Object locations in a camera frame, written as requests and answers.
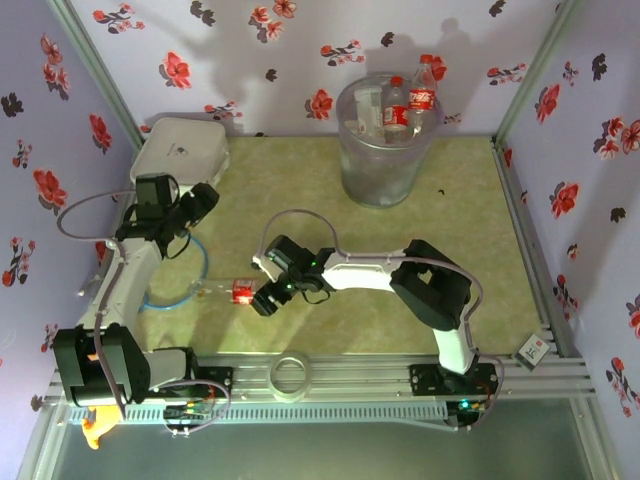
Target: red bottle label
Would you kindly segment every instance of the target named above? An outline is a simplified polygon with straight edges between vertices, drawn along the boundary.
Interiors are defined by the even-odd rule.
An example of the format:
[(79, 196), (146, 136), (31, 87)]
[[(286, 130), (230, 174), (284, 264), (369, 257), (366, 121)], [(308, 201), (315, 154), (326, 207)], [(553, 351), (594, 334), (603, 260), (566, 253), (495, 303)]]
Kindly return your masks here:
[(436, 92), (427, 89), (409, 91), (409, 108), (413, 110), (433, 110)]
[(231, 288), (231, 301), (237, 305), (249, 305), (253, 300), (253, 280), (236, 278)]
[(393, 105), (384, 109), (384, 125), (409, 125), (407, 107)]

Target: blue cable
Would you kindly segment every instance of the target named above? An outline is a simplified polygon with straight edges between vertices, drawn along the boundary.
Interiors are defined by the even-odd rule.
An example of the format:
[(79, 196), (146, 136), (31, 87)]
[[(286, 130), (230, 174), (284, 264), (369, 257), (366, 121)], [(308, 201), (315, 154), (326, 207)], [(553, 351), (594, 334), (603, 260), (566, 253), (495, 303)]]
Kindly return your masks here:
[[(202, 265), (202, 273), (200, 274), (200, 280), (204, 280), (204, 278), (207, 276), (207, 272), (209, 271), (209, 255), (207, 255), (207, 251), (205, 250), (204, 245), (202, 245), (198, 241), (198, 239), (193, 235), (191, 236), (191, 241), (195, 243), (198, 246), (198, 248), (200, 248), (200, 251), (202, 252), (202, 256), (204, 257), (204, 263)], [(181, 307), (182, 305), (187, 303), (189, 300), (191, 300), (191, 297), (193, 297), (196, 294), (196, 292), (197, 292), (197, 289), (192, 289), (192, 291), (189, 292), (187, 296), (184, 297), (182, 300), (178, 300), (175, 303), (170, 303), (169, 305), (154, 305), (149, 301), (149, 294), (147, 292), (144, 292), (144, 297), (142, 297), (143, 301), (142, 301), (142, 305), (140, 306), (140, 311), (143, 311), (147, 308), (149, 310), (162, 310), (162, 311), (173, 310), (174, 308)]]

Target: plastic bottle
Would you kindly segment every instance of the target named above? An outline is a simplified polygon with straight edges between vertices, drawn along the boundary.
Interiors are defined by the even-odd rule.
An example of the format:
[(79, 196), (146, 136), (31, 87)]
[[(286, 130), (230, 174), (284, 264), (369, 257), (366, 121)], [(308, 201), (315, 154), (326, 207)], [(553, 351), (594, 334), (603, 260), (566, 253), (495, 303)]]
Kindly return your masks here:
[(402, 77), (391, 77), (391, 90), (382, 102), (384, 108), (384, 137), (387, 143), (399, 143), (407, 139), (407, 99), (402, 91)]
[(361, 87), (353, 95), (358, 114), (358, 134), (367, 140), (383, 139), (382, 87)]
[(428, 132), (438, 124), (435, 111), (438, 84), (433, 78), (430, 56), (420, 57), (420, 67), (409, 90), (409, 131), (413, 137)]
[(249, 305), (261, 283), (255, 278), (204, 278), (194, 282), (193, 289), (198, 297), (213, 296), (235, 305)]

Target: tape roll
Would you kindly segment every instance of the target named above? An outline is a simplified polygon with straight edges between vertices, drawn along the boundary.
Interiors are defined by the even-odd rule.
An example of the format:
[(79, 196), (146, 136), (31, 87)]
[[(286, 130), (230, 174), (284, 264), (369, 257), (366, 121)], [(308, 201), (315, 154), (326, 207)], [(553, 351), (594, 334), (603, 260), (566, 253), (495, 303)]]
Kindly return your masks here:
[[(293, 362), (296, 365), (302, 368), (302, 372), (304, 373), (304, 380), (302, 381), (302, 385), (294, 392), (283, 392), (278, 387), (276, 387), (274, 383), (274, 378), (276, 376), (278, 367), (282, 365), (284, 362)], [(269, 387), (269, 391), (272, 393), (273, 397), (284, 403), (295, 403), (302, 400), (307, 396), (309, 390), (311, 390), (311, 362), (309, 359), (298, 352), (283, 352), (277, 357), (273, 359), (271, 363), (271, 368), (267, 372), (267, 386)]]

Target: clear plastic bin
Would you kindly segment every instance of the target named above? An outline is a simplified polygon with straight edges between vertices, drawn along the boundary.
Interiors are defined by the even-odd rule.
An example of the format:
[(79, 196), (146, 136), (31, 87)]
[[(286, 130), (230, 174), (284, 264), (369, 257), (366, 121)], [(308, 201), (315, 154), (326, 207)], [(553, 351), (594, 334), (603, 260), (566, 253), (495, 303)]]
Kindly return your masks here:
[[(429, 145), (444, 120), (441, 105), (436, 100), (437, 122), (415, 138), (387, 145), (384, 139), (377, 142), (358, 137), (354, 128), (358, 120), (354, 91), (362, 86), (379, 85), (382, 98), (385, 98), (394, 75), (397, 74), (361, 78), (347, 86), (336, 103), (342, 185), (353, 201), (367, 207), (388, 208), (407, 198)], [(404, 76), (403, 79), (403, 89), (408, 97), (411, 81)]]

